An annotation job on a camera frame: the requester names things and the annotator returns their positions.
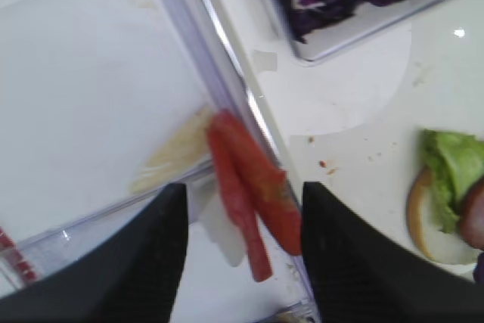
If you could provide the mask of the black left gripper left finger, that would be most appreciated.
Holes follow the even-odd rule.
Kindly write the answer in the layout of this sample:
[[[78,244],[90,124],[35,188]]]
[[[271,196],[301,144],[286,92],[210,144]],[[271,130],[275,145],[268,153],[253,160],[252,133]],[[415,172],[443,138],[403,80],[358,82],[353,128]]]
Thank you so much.
[[[1,300],[3,322],[168,322],[188,249],[188,196],[167,185],[116,234]]]

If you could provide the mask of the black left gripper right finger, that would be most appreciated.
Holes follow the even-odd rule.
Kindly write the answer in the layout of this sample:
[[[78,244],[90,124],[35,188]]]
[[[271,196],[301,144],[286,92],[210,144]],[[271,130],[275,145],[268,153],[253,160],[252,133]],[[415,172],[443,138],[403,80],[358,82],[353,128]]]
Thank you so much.
[[[483,285],[414,255],[319,182],[302,188],[302,257],[323,322],[481,322]]]

